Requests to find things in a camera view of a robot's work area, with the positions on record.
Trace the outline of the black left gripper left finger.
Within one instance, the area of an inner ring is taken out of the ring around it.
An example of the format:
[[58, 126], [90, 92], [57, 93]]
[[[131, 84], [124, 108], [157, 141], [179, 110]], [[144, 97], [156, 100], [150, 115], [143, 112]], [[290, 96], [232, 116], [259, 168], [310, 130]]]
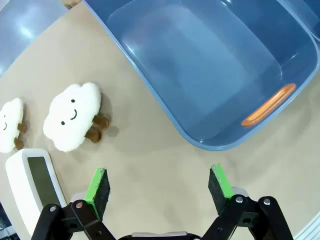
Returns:
[[32, 234], [33, 240], [70, 240], [74, 233], [83, 232], [89, 240], [114, 240], [102, 222], [111, 187], [107, 169], [96, 169], [83, 199], [61, 207], [45, 205]]

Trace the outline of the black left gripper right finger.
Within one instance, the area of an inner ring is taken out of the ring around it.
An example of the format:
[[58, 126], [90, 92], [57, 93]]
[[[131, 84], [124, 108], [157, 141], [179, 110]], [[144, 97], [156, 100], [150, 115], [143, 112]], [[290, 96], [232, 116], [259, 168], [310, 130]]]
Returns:
[[218, 217], [203, 240], [229, 240], [236, 228], [247, 228], [255, 240], [292, 240], [293, 235], [278, 201], [263, 196], [258, 201], [236, 194], [220, 164], [209, 170], [208, 188]]

